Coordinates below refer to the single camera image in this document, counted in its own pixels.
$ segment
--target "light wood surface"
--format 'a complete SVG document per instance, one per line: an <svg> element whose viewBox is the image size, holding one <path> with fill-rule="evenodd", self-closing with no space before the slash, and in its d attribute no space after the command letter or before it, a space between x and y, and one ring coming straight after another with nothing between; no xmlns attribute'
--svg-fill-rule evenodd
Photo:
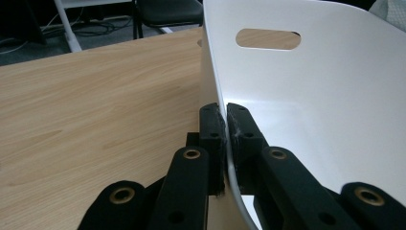
<svg viewBox="0 0 406 230"><path fill-rule="evenodd" d="M107 185L197 131L201 30L0 68L0 229L77 229Z"/></svg>

